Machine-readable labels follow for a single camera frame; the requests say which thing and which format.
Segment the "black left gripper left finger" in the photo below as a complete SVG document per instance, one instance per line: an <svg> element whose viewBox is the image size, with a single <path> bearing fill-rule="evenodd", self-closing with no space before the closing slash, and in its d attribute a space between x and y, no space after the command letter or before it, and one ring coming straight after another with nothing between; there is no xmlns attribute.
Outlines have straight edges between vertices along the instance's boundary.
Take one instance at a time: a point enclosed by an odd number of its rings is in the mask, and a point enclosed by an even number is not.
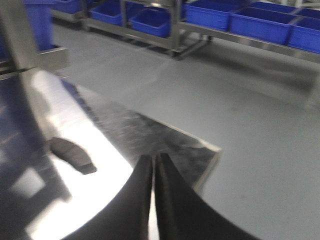
<svg viewBox="0 0 320 240"><path fill-rule="evenodd" d="M141 155L129 179L110 203L64 239L147 240L152 179L152 157Z"/></svg>

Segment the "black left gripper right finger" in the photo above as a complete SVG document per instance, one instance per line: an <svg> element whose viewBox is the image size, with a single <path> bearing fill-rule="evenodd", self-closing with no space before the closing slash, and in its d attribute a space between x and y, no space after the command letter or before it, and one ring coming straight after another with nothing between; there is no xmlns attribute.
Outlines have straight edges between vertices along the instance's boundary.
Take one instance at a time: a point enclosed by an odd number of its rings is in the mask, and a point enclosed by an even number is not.
<svg viewBox="0 0 320 240"><path fill-rule="evenodd" d="M170 156L155 159L155 209L161 240L254 240L187 184Z"/></svg>

